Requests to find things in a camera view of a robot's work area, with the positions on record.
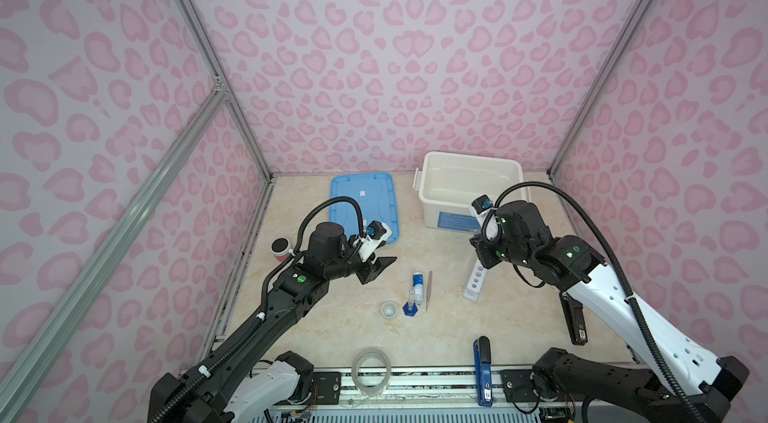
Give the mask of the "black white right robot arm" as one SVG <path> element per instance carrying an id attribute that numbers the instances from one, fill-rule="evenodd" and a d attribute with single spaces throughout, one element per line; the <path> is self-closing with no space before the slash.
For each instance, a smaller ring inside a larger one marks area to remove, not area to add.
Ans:
<path id="1" fill-rule="evenodd" d="M 749 377 L 745 364 L 702 347 L 646 303 L 633 290 L 605 235 L 567 192 L 539 185 L 581 217 L 597 248 L 575 235 L 554 236 L 534 203 L 506 199 L 525 186 L 517 183 L 495 200 L 481 195 L 470 203 L 480 224 L 470 240 L 480 264 L 486 269 L 500 263 L 529 269 L 541 285 L 557 288 L 562 301 L 588 307 L 641 364 L 609 365 L 552 347 L 532 366 L 531 392 L 545 401 L 578 394 L 584 398 L 584 412 L 599 400 L 649 422 L 723 421 Z"/>

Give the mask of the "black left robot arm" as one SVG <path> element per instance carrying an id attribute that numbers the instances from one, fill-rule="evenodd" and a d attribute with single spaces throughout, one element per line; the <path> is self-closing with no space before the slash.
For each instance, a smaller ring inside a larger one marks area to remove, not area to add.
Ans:
<path id="1" fill-rule="evenodd" d="M 328 293 L 331 281 L 354 275 L 374 281 L 392 257 L 377 250 L 391 228 L 364 219 L 351 197 L 331 198 L 301 222 L 290 257 L 262 283 L 254 313 L 220 346 L 182 376 L 165 374 L 152 388 L 151 422 L 249 422 L 280 402 L 314 399 L 314 366 L 293 351 L 256 371 L 273 344 Z"/>

